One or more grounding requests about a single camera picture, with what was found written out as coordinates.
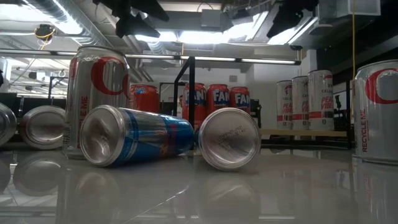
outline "red logo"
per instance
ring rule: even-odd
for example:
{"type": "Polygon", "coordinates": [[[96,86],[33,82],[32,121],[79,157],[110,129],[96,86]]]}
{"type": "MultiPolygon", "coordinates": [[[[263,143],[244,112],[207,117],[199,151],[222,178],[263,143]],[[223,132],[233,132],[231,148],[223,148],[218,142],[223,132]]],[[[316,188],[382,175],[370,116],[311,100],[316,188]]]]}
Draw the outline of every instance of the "red logo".
{"type": "Polygon", "coordinates": [[[77,58],[72,58],[70,60],[70,78],[76,78],[76,72],[77,72],[77,58]]]}
{"type": "Polygon", "coordinates": [[[119,62],[123,66],[123,70],[125,70],[124,63],[121,60],[114,58],[114,57],[103,57],[103,58],[98,59],[94,63],[93,68],[91,69],[91,81],[93,82],[93,85],[95,86],[95,88],[104,94],[116,96],[121,93],[124,93],[124,95],[127,98],[129,98],[129,75],[128,74],[126,74],[124,76],[123,82],[122,82],[122,89],[119,91],[109,90],[104,83],[104,80],[103,80],[104,68],[105,68],[106,63],[111,60],[119,62]]]}
{"type": "Polygon", "coordinates": [[[286,93],[286,95],[289,93],[289,92],[288,92],[289,89],[292,89],[292,85],[287,85],[287,86],[285,87],[285,93],[286,93]]]}
{"type": "Polygon", "coordinates": [[[366,80],[365,84],[365,94],[369,98],[369,100],[375,102],[375,103],[381,103],[381,104],[393,104],[393,103],[398,103],[398,100],[385,100],[379,96],[377,93],[377,78],[378,76],[385,71],[395,71],[398,72],[398,69],[396,68],[387,68],[380,70],[378,72],[373,73],[369,78],[366,80]]]}

